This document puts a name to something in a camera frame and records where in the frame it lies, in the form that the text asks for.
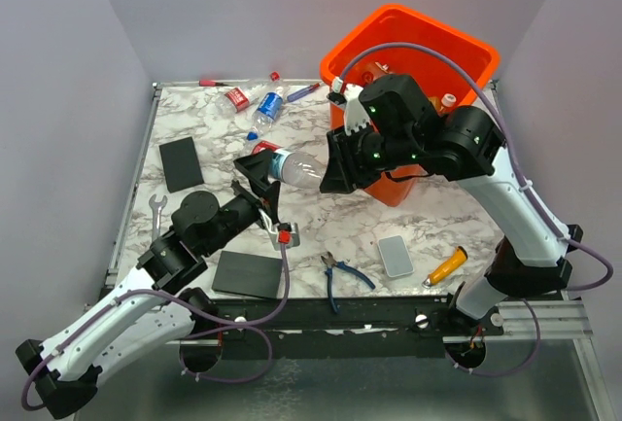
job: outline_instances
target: blue pliers handle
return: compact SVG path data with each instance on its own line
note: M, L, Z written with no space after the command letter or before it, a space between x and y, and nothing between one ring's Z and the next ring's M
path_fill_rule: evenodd
M322 256L322 262L327 265L327 269L324 271L324 274L328 278L327 295L328 295L328 302L330 303L330 307L332 308L333 313L335 314L339 313L339 306L337 306L337 303L335 302L334 297L332 296L332 270L335 267L340 268L344 272L352 273L355 277L358 277L361 280L363 280L371 290L375 290L376 286L369 279L369 277L367 277L361 271L356 270L355 268L349 265L346 265L346 263L343 261L337 262L331 253L328 253L326 256Z

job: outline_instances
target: orange bin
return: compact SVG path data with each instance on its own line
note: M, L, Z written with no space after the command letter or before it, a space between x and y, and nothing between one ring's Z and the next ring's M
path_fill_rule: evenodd
M466 35L435 19L401 5L385 5L350 32L320 64L322 81L330 86L352 58L369 47L385 42L410 42L440 52L464 68L482 88L499 66L499 54L488 44ZM365 66L373 62L388 65L391 72L409 74L428 96L442 97L453 93L459 105L475 100L475 92L448 65L423 52L410 49L388 49L362 59L346 76L348 84L364 85ZM330 126L343 125L343 111L330 105ZM420 174L418 165L404 166L393 174L408 176ZM385 175L365 191L392 207L400 204L412 189L416 179L395 183Z

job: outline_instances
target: bottle cap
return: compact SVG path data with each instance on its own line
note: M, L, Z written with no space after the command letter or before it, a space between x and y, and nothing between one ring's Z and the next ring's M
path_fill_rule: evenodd
M446 93L443 98L440 99L440 104L443 107L453 107L456 105L456 96L453 93Z

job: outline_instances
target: white marble surface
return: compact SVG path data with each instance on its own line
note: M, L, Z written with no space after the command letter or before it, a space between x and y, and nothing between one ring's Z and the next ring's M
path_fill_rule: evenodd
M211 99L215 88L164 88L146 155L140 185L131 212L131 221L119 264L118 281L135 266L150 245L152 213L148 200L154 193L168 196L162 232L170 225L170 215L191 191L207 190L221 205L232 196L229 187L237 175L232 161L241 155L244 136L255 107L227 119L215 117ZM328 88L322 87L284 107L280 121L266 140L284 147L304 149L317 159L328 159L326 132L329 109ZM492 93L487 90L489 98ZM164 184L158 145L192 136L205 185L179 193L168 193ZM409 197L398 207L387 207L366 193L320 194L289 186L281 190L279 214L282 221L298 222L301 245L289 250L293 298L326 296L326 276L320 255L332 251L336 258L359 268L376 284L371 292L350 274L335 271L336 297L430 295L453 292L468 276L477 273L493 257L501 233L474 199L456 184L439 178L419 181ZM404 237L415 271L391 279L385 271L377 241L400 234ZM468 251L468 261L437 287L421 286L427 275L450 257L456 246ZM278 257L267 235L256 226L241 233L225 247L228 251ZM214 293L212 280L220 253L207 260L208 270L193 286L202 287L212 298L231 298Z

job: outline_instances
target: cable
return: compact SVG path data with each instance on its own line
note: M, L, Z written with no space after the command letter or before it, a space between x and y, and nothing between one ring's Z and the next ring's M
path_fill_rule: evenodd
M456 363L456 361L451 357L449 353L445 353L445 355L447 356L447 359L449 359L449 361L453 363L455 369L461 370L462 372L467 372L470 375L478 375L479 377L504 377L507 375L515 374L516 372L520 372L521 370L527 368L527 366L529 366L531 363L533 363L536 360L536 356L540 349L540 344L542 342L540 323L537 320L536 312L534 311L532 306L529 304L529 302L526 299L521 299L521 301L523 301L523 303L527 306L527 309L529 309L529 312L532 314L532 317L534 318L534 326L536 327L536 343L534 344L534 349L532 349L532 352L527 357L527 359L523 363L518 365L516 368L502 370L500 372L489 372L487 370L477 370L473 368L465 368L464 366L460 366L458 363Z
M484 94L481 88L479 88L477 83L467 73L467 71L461 68L458 65L458 63L448 58L444 54L439 53L436 50L430 49L428 47L424 47L423 45L411 44L409 42L388 42L385 44L376 45L375 47L371 47L365 50L364 52L361 52L358 55L356 55L354 58L352 58L352 60L348 63L348 65L343 69L339 78L345 83L346 77L348 73L350 73L352 68L359 61L361 61L361 59L365 58L369 54L379 52L381 50L386 50L386 49L402 49L402 48L416 50L418 52L423 52L431 56L434 56L435 58L439 59L443 63L450 66L454 71L456 71L466 81L466 83L473 89L475 94L477 94L477 96L482 101L484 106L488 109L493 119L497 123L497 126L499 127L503 135L505 136L505 142L507 144L507 153L509 155L510 164L512 166L514 174L516 175L516 181L518 182L518 185L521 187L521 189L523 189L526 198L532 204L532 206L534 207L535 211L540 216L540 218L546 223L546 225L551 229L551 231L553 231L553 233L558 239L566 241L570 246L583 251L584 253L588 254L589 256L596 259L597 261L599 261L605 266L606 273L603 278L593 283L588 283L585 285L578 285L575 287L566 287L566 290L570 292L592 290L608 282L613 276L613 264L607 258L605 258L603 255L601 255L594 249L588 246L585 246L581 243L578 243L572 239L569 239L568 236L564 234L557 227L557 225L555 224L551 216L548 214L548 212L544 208L544 206L538 200L536 194L534 193L531 187L531 182L527 180L527 178L525 177L521 169L521 166L518 162L518 158L516 157L516 154L514 151L514 141L512 140L509 130L507 129L507 124L505 123L505 119L503 118L501 113L497 110L497 108L495 108L495 106L491 103L488 97Z
M67 336L67 338L65 338L61 343L59 343L52 351L51 353L45 357L34 369L33 371L28 375L26 382L23 386L23 389L21 391L21 406L23 407L23 409L25 409L26 411L36 411L38 409L42 409L45 406L43 404L37 404L37 405L32 405L28 402L28 392L30 390L30 386L34 383L34 381L36 380L37 376L39 375L39 372L41 372L43 370L43 368L45 368L51 360L53 360L56 356L62 354L62 352L65 350L65 348L67 348L74 340L76 340L76 338L78 338L82 333L84 333L88 328L90 328L93 324L95 324L95 322L97 322L99 319L101 319L108 311L110 311L111 309L113 309L114 307L117 307L117 305L119 305L121 302L135 297L135 296L139 296L139 295L149 295L152 297L157 297L157 298L162 298L165 301L170 301L170 302L174 302L175 304L179 304L180 306L184 307L185 309L187 309L188 311L190 311L193 314L196 314L197 316L200 316L204 319L210 320L212 322L216 322L218 324L223 324L226 327L225 328L218 328L218 329L214 329L212 331L207 331L207 332L203 332L203 333L196 333L194 335L190 335L190 337L194 337L194 338L198 338L200 336L204 336L210 333L216 333L216 332L222 332L222 331L226 331L226 330L234 330L234 329L247 329L250 330L251 332L255 332L255 333L259 333L259 335L261 335L263 337L263 339L265 340L265 342L267 343L268 346L268 363L266 365L266 367L264 369L261 370L261 372L259 372L258 374L255 374L253 376L250 377L246 377L243 379L220 379L220 378L210 378L208 380L217 380L218 382L228 382L231 383L231 381L233 381L233 383L236 383L236 381L244 381L244 380L255 380L259 377L261 377L262 375L265 374L265 372L270 368L271 366L271 360L272 360L272 345L270 344L270 340L267 338L267 335L265 335L265 333L259 329L256 329L253 326L258 326L260 324L264 324L266 322L268 322L270 319L273 319L279 312L281 312L281 310L285 307L285 304L288 301L288 296L290 294L290 267L289 267L289 263L288 263L288 257L287 257L287 252L286 252L286 245L285 244L281 244L281 257L283 258L283 272L284 272L284 278L285 278L285 290L283 292L283 298L281 298L281 301L279 302L279 304L276 306L276 308L270 312L268 315L260 318L260 319L256 319L254 321L247 321L247 322L235 322L235 321L229 321L227 319L221 319L220 317L216 317L213 316L212 314L208 314L207 312L202 311L201 309L198 309L197 307L192 306L191 304L188 304L185 301L182 301L181 299L174 297L166 292L162 292L162 291L157 291L157 290L149 290L149 289L144 289L144 290L132 290L129 291L117 298L113 299L113 302L115 302L116 304L106 304L104 307L102 307L99 311L97 311L95 314L93 314L90 318L88 318L86 320L86 322L84 322L81 326L79 326L75 332L71 333L69 336Z

